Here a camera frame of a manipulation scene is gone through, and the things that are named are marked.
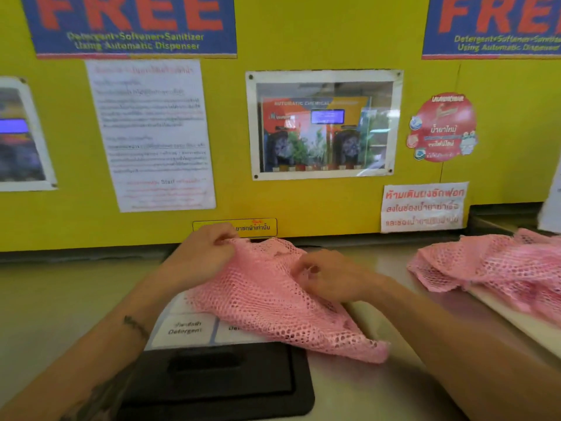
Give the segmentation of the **person's left hand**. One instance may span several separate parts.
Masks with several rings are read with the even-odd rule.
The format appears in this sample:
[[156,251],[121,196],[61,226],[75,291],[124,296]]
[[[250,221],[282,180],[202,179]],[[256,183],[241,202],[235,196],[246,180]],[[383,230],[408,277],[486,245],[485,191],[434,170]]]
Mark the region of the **person's left hand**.
[[207,255],[206,226],[193,232],[157,269],[156,282],[176,294],[214,278],[231,259],[212,259]]

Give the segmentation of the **person's right hand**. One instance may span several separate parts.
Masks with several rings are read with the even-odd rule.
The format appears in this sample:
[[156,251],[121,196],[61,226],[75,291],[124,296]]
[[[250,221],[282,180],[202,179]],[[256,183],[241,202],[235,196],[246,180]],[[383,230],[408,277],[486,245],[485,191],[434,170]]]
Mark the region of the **person's right hand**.
[[312,295],[335,303],[370,301],[375,293],[391,282],[388,276],[373,272],[335,250],[330,251],[332,273],[328,293]]

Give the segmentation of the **pink mesh laundry bag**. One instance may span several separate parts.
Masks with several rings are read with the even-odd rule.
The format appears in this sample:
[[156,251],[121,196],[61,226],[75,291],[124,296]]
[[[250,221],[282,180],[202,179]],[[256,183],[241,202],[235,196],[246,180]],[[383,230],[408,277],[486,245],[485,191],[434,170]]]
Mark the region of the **pink mesh laundry bag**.
[[561,328],[561,235],[461,236],[419,249],[407,269],[430,292],[481,286]]
[[271,341],[372,364],[389,343],[366,337],[341,304],[308,294],[291,268],[305,255],[290,242],[232,239],[236,253],[213,279],[185,293],[198,311]]

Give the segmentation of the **person's left forearm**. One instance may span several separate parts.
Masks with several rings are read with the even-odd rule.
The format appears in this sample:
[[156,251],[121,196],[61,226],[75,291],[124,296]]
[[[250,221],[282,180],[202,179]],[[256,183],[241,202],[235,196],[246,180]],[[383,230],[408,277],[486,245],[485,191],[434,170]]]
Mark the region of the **person's left forearm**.
[[115,421],[158,317],[191,286],[163,269],[148,276],[0,408],[0,421]]

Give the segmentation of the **person's right forearm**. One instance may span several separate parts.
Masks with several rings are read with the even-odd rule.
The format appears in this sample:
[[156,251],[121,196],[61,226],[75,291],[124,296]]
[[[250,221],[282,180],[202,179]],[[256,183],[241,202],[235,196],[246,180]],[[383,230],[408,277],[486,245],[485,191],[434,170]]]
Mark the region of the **person's right forearm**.
[[561,372],[472,327],[390,277],[363,300],[394,325],[470,421],[561,421]]

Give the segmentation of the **small yellow label sticker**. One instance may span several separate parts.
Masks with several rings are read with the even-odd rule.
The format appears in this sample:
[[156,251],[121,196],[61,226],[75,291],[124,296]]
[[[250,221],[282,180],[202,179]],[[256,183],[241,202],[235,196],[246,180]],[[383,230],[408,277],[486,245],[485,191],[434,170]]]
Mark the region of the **small yellow label sticker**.
[[269,239],[278,236],[278,223],[275,218],[198,220],[192,223],[193,231],[197,231],[203,226],[219,223],[232,225],[240,238]]

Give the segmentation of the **white detergent label sheet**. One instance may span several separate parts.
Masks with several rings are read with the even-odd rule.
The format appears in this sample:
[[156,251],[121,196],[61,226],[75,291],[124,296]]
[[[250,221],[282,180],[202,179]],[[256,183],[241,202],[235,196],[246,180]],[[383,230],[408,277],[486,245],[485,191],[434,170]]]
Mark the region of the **white detergent label sheet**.
[[145,351],[264,342],[269,341],[195,309],[189,293],[184,292],[175,296],[159,316]]

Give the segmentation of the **white printed instruction sheet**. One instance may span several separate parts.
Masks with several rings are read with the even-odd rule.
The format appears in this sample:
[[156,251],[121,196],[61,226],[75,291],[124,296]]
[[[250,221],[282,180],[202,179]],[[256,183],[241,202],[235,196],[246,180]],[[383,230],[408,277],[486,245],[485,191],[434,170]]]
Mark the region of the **white printed instruction sheet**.
[[215,209],[200,61],[85,64],[120,212]]

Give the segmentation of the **white sign with red lettering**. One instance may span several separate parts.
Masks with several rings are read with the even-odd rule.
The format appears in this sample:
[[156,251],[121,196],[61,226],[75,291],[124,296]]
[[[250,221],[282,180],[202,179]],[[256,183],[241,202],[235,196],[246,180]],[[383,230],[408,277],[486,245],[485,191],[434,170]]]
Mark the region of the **white sign with red lettering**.
[[381,233],[459,230],[464,224],[467,182],[386,185]]

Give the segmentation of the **black detergent drawer lid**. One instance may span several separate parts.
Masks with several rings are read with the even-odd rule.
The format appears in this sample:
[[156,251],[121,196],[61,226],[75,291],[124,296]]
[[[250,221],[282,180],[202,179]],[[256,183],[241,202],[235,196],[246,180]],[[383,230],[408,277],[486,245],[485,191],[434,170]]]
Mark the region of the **black detergent drawer lid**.
[[145,351],[116,421],[252,421],[305,416],[306,351],[281,342]]

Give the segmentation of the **framed dispenser window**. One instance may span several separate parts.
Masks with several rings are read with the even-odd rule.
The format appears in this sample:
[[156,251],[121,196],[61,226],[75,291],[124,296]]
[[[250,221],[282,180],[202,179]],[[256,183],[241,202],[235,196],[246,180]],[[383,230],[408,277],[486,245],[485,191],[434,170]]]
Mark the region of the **framed dispenser window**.
[[254,181],[395,173],[403,70],[245,74]]
[[0,192],[57,188],[30,86],[21,77],[0,76]]

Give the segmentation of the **round red sticker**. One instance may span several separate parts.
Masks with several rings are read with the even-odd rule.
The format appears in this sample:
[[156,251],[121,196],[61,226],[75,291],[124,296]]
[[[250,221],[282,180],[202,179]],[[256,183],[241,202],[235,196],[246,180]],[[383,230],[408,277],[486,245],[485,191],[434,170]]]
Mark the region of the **round red sticker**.
[[443,163],[471,155],[479,143],[476,112],[463,93],[432,96],[409,121],[406,145],[416,161]]

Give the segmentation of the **white board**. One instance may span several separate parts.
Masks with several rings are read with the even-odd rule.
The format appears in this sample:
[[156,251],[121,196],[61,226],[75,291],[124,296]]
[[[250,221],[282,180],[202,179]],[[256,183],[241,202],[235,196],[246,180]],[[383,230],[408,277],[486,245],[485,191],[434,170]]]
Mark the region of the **white board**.
[[467,292],[561,361],[561,327],[519,311],[496,293],[483,287],[472,287]]

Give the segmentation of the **blue and red banner sign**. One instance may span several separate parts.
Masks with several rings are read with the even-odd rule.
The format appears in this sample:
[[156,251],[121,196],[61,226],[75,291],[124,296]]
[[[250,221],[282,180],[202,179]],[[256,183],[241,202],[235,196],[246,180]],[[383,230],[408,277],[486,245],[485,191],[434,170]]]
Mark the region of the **blue and red banner sign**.
[[38,58],[236,58],[234,0],[21,0]]
[[423,60],[561,59],[561,0],[429,0]]

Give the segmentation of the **white paper sheet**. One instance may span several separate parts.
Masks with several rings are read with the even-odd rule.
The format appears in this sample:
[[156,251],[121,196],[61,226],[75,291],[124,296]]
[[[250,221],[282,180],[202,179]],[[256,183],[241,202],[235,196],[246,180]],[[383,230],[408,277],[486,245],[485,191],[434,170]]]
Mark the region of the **white paper sheet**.
[[561,234],[561,158],[557,164],[548,197],[538,216],[537,228],[554,234]]

